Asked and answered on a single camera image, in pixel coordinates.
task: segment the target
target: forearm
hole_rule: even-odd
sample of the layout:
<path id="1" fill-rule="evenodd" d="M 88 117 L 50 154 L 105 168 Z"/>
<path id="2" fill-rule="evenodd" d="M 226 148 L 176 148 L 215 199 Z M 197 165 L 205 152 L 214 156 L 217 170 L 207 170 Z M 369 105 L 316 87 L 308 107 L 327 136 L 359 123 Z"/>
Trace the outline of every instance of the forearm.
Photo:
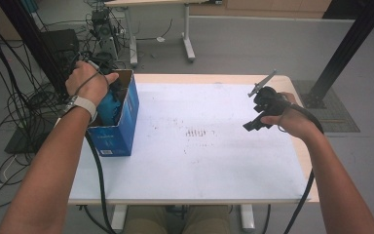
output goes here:
<path id="1" fill-rule="evenodd" d="M 374 218 L 354 183 L 319 131 L 304 139 L 318 184 L 327 233 L 374 233 Z"/>
<path id="2" fill-rule="evenodd" d="M 89 112 L 81 107 L 59 121 L 35 156 L 2 222 L 1 233 L 61 232 L 89 121 Z"/>

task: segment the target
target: hand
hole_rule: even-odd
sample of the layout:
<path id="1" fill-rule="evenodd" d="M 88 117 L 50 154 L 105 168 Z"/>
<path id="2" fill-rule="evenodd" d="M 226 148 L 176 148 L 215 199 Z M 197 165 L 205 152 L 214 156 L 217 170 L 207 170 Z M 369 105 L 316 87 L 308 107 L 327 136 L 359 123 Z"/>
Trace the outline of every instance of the hand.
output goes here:
<path id="1" fill-rule="evenodd" d="M 288 101 L 296 103 L 296 98 L 293 94 L 282 94 L 286 96 Z M 280 116 L 264 116 L 260 121 L 263 124 L 280 125 L 292 136 L 299 137 L 303 140 L 311 136 L 313 133 L 318 132 L 318 128 L 312 121 L 306 118 L 306 116 L 299 111 L 289 107 L 287 107 Z"/>
<path id="2" fill-rule="evenodd" d="M 77 61 L 75 67 L 76 68 L 65 82 L 66 90 L 71 96 L 77 95 L 81 98 L 88 99 L 92 101 L 95 106 L 98 106 L 107 94 L 109 84 L 118 79 L 118 73 L 110 73 L 105 76 L 99 73 L 95 75 L 96 70 L 90 64 L 81 60 Z M 95 75 L 95 77 L 83 85 L 93 75 Z"/>

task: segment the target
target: person's left arm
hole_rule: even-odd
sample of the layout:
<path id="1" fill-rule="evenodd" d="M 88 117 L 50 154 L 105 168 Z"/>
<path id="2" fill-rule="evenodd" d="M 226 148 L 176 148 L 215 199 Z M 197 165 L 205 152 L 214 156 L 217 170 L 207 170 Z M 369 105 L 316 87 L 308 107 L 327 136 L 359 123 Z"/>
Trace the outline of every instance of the person's left arm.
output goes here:
<path id="1" fill-rule="evenodd" d="M 82 61 L 66 82 L 69 94 L 91 77 L 95 70 Z M 108 83 L 118 74 L 96 75 L 78 96 L 99 104 Z M 57 123 L 37 155 L 9 207 L 0 233 L 61 233 L 74 176 L 77 170 L 90 112 L 74 107 Z"/>

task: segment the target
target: black pole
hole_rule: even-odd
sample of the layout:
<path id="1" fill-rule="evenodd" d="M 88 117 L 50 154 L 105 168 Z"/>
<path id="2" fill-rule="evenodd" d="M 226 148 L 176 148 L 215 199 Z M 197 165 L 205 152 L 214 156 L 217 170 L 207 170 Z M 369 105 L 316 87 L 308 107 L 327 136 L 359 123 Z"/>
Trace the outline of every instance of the black pole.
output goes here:
<path id="1" fill-rule="evenodd" d="M 302 100 L 306 107 L 323 107 L 322 100 L 326 93 L 373 28 L 374 0 L 369 1 L 359 14 L 310 92 L 306 95 L 302 95 Z"/>
<path id="2" fill-rule="evenodd" d="M 40 30 L 30 14 L 24 9 L 21 0 L 0 0 L 0 7 L 47 75 L 60 98 L 66 99 L 65 80 L 67 77 L 62 74 L 53 54 L 44 43 Z"/>

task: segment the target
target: person's right arm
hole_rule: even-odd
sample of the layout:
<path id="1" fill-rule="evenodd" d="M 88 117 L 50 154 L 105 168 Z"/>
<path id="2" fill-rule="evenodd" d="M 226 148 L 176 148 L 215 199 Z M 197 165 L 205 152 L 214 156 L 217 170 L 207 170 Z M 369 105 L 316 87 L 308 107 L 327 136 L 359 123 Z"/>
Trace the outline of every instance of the person's right arm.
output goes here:
<path id="1" fill-rule="evenodd" d="M 265 124 L 280 124 L 308 147 L 318 185 L 318 196 L 327 233 L 374 233 L 374 217 L 357 191 L 326 136 L 298 111 L 266 116 Z"/>

